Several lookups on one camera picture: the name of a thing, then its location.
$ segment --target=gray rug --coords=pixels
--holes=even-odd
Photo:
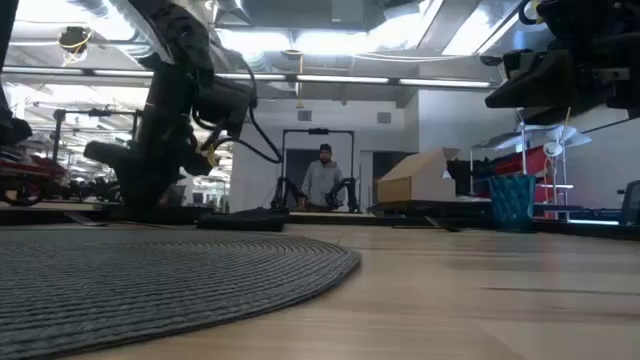
[[[306,238],[189,230],[0,230],[0,359],[52,358],[280,309],[360,256]]]

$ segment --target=wooden floor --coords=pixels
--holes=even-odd
[[[640,359],[640,243],[288,226],[357,249],[308,303],[73,359]]]

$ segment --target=cardboard box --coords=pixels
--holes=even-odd
[[[441,148],[407,156],[378,181],[378,201],[456,201],[447,160],[457,154],[457,149]]]

